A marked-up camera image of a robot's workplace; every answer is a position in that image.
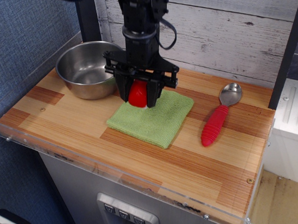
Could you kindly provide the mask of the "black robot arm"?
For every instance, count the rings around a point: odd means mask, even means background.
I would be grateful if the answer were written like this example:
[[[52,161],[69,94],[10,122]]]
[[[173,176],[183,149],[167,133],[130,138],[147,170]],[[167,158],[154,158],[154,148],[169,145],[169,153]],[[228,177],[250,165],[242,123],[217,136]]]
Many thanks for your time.
[[[159,54],[160,24],[175,28],[163,19],[169,0],[118,0],[124,17],[124,51],[104,52],[106,72],[115,77],[120,97],[130,101],[134,82],[146,83],[147,107],[154,107],[164,87],[176,88],[179,67]]]

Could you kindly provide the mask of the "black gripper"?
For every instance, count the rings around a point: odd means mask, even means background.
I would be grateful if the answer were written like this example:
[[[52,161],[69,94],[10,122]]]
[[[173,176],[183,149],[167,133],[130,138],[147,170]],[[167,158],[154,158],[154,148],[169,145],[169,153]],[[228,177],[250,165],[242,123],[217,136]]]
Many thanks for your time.
[[[147,82],[148,108],[156,106],[164,87],[177,87],[179,67],[161,57],[159,48],[162,45],[159,39],[158,32],[126,35],[125,51],[103,53],[106,71],[114,75],[124,102],[128,102],[134,80]]]

